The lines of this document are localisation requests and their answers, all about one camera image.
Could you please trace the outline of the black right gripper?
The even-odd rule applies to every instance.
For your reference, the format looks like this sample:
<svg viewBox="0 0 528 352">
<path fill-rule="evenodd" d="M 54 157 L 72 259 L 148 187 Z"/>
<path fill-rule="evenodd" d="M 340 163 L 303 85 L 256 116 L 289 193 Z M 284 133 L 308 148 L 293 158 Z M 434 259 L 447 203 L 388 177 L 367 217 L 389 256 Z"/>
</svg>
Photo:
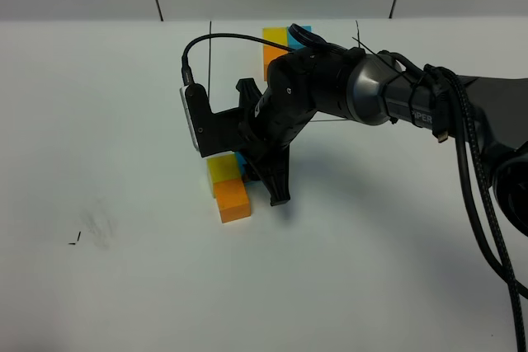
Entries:
<svg viewBox="0 0 528 352">
<path fill-rule="evenodd" d="M 270 205 L 290 201 L 290 144 L 297 135 L 297 82 L 273 77 L 261 92 L 251 78 L 238 81 L 238 105 L 213 112 L 200 87 L 200 155 L 238 152 L 244 183 L 260 179 Z"/>
</svg>

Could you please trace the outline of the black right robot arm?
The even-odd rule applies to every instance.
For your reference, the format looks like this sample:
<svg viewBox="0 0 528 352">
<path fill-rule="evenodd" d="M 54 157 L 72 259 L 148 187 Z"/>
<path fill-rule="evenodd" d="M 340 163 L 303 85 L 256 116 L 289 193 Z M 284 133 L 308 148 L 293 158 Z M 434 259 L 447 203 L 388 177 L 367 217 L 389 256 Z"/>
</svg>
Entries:
<svg viewBox="0 0 528 352">
<path fill-rule="evenodd" d="M 478 178 L 520 232 L 527 230 L 527 82 L 418 68 L 401 54 L 302 48 L 273 60 L 267 88 L 237 84 L 238 104 L 215 113 L 205 89 L 185 98 L 204 157 L 239 152 L 271 204 L 290 199 L 289 147 L 317 113 L 370 126 L 406 121 L 440 141 L 460 138 L 481 165 Z"/>
</svg>

